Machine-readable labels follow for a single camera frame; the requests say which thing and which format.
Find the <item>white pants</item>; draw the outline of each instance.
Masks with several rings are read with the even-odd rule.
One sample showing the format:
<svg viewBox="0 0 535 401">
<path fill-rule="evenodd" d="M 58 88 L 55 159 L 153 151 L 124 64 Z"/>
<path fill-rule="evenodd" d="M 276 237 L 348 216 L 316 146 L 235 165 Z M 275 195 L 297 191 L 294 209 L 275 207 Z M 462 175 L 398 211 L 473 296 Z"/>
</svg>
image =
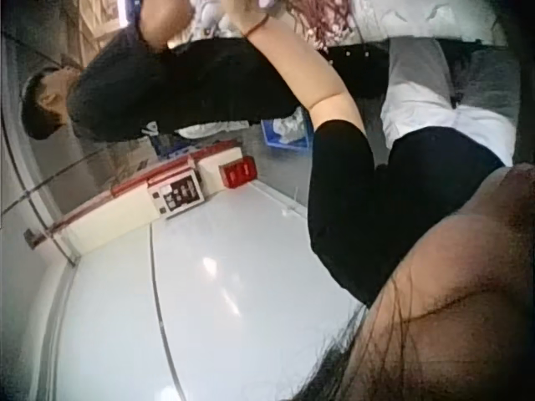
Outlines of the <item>white pants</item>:
<svg viewBox="0 0 535 401">
<path fill-rule="evenodd" d="M 520 107 L 518 62 L 506 50 L 476 51 L 462 93 L 453 108 L 450 70 L 435 39 L 392 38 L 390 81 L 381 111 L 388 148 L 418 129 L 450 127 L 512 165 Z"/>
</svg>

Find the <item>man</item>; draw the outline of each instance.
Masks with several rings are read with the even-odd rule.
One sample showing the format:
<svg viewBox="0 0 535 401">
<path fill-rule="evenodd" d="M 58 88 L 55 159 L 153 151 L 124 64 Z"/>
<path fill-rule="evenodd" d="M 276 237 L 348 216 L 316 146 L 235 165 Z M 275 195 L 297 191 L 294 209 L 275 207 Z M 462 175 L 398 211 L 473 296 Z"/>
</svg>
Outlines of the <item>man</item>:
<svg viewBox="0 0 535 401">
<path fill-rule="evenodd" d="M 97 141 L 173 134 L 219 121 L 286 117 L 298 101 L 271 64 L 247 41 L 214 38 L 167 48 L 191 21 L 188 0 L 145 0 L 140 17 L 123 29 L 79 74 L 44 69 L 23 91 L 22 122 L 45 140 L 63 124 Z M 376 49 L 333 48 L 329 58 L 354 96 L 385 91 L 382 79 L 358 79 L 359 69 L 388 62 Z"/>
</svg>

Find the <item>blue basket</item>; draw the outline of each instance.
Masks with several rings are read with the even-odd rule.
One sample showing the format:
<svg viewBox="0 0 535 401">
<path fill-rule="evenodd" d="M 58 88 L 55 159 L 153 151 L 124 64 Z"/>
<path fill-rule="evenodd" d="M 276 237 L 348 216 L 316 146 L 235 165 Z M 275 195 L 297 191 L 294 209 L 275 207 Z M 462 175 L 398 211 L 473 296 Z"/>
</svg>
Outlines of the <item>blue basket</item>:
<svg viewBox="0 0 535 401">
<path fill-rule="evenodd" d="M 305 151 L 312 148 L 312 139 L 314 134 L 314 129 L 312 126 L 312 121 L 310 116 L 305 109 L 301 109 L 304 117 L 304 126 L 307 130 L 306 135 L 300 140 L 295 140 L 288 144 L 281 143 L 281 135 L 273 131 L 273 120 L 272 119 L 263 119 L 262 132 L 264 133 L 264 140 L 266 141 L 267 146 L 272 146 L 274 148 L 290 149 L 297 151 Z"/>
</svg>

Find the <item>hand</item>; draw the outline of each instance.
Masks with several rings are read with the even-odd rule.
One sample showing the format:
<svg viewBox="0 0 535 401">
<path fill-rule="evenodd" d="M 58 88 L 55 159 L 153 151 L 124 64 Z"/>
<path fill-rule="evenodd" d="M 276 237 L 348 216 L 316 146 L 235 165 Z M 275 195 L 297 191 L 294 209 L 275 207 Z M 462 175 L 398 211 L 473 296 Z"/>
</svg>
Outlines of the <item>hand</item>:
<svg viewBox="0 0 535 401">
<path fill-rule="evenodd" d="M 260 23 L 266 15 L 258 6 L 258 0 L 222 0 L 221 4 L 231 22 L 242 33 Z"/>
<path fill-rule="evenodd" d="M 193 13 L 189 0 L 145 0 L 140 16 L 141 35 L 153 50 L 160 52 L 187 28 Z"/>
</svg>

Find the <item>black shirt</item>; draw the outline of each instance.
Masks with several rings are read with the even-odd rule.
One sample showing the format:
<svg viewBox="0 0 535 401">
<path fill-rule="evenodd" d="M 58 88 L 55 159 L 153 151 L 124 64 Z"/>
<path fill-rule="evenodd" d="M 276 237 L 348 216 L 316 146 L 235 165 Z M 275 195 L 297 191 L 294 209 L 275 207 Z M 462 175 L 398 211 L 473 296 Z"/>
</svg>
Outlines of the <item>black shirt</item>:
<svg viewBox="0 0 535 401">
<path fill-rule="evenodd" d="M 308 197 L 311 246 L 334 280 L 370 306 L 398 263 L 503 163 L 455 129 L 397 140 L 375 169 L 362 132 L 329 121 L 315 133 Z"/>
<path fill-rule="evenodd" d="M 386 91 L 386 52 L 351 45 L 324 56 L 354 97 Z M 246 39 L 199 40 L 156 54 L 135 23 L 97 55 L 67 99 L 75 133 L 106 142 L 196 124 L 282 118 L 298 106 L 277 70 Z"/>
</svg>

